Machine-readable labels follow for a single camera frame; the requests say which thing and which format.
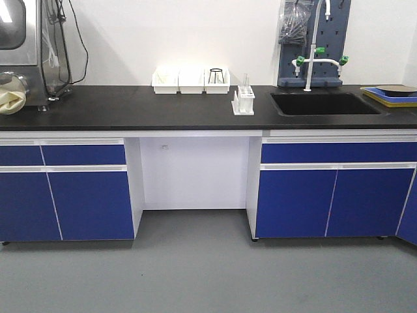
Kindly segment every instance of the blue cabinet door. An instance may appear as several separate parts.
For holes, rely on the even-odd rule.
[[[417,183],[412,186],[409,200],[398,230],[398,237],[417,245]]]
[[[324,237],[336,170],[262,171],[256,237]]]
[[[413,171],[339,170],[327,236],[395,235]]]
[[[64,240],[134,238],[125,171],[49,176]]]
[[[61,240],[45,173],[0,173],[0,241]]]

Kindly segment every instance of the white basket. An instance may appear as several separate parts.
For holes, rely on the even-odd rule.
[[[152,75],[154,92],[159,94],[175,94],[179,91],[177,68],[157,68]]]
[[[200,68],[182,68],[178,77],[181,93],[201,94],[204,91],[204,70]]]
[[[230,72],[227,68],[221,68],[222,72],[212,72],[210,69],[205,70],[205,91],[207,94],[227,94],[230,90]]]

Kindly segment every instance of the cable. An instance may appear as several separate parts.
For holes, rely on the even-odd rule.
[[[83,45],[83,48],[84,48],[84,51],[85,51],[85,55],[87,57],[86,60],[85,60],[85,67],[84,67],[83,77],[80,80],[70,82],[71,85],[74,85],[75,83],[82,82],[85,79],[85,76],[87,75],[87,67],[88,67],[88,64],[89,64],[89,52],[88,52],[87,48],[85,47],[84,40],[83,40],[83,37],[81,35],[81,31],[79,30],[77,15],[75,13],[74,7],[72,6],[72,2],[71,2],[71,0],[68,0],[68,2],[70,3],[72,15],[74,15],[74,21],[76,23],[76,28],[77,28],[77,32],[78,32],[78,36],[79,36],[79,41],[81,41],[81,44]]]

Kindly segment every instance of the blue pegboard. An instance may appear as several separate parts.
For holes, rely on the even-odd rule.
[[[291,61],[299,55],[309,58],[310,45],[313,37],[315,11],[318,0],[311,11],[311,17],[307,26],[307,44],[306,46],[297,46],[293,44],[282,44],[280,55],[280,67],[278,72],[278,85],[281,87],[304,87],[306,85],[305,76],[307,74],[308,63],[300,68],[300,75],[295,77],[295,68]],[[324,55],[316,55],[323,59],[334,59],[339,61],[343,55],[345,47],[347,23],[351,9],[351,0],[330,0],[331,15],[326,21],[324,13],[326,5],[323,3],[320,13],[319,30],[317,33],[317,47],[325,47]],[[337,87],[341,86],[342,81],[338,78],[338,67],[330,63],[314,63],[313,77],[311,79],[312,87]]]

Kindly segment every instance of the blue drawer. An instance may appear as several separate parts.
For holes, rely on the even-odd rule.
[[[265,143],[262,163],[414,162],[416,142]]]
[[[126,164],[124,145],[45,145],[47,166]]]
[[[38,145],[0,147],[0,166],[42,166],[42,154]]]

